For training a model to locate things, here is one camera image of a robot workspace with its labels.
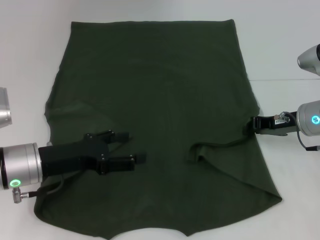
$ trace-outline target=dark green cloth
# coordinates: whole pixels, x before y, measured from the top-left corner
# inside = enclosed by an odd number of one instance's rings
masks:
[[[34,212],[107,239],[141,228],[188,236],[259,214],[282,199],[256,137],[243,135],[258,114],[233,20],[73,22],[46,105],[52,143],[128,131],[112,154],[146,151],[147,163],[78,173]]]

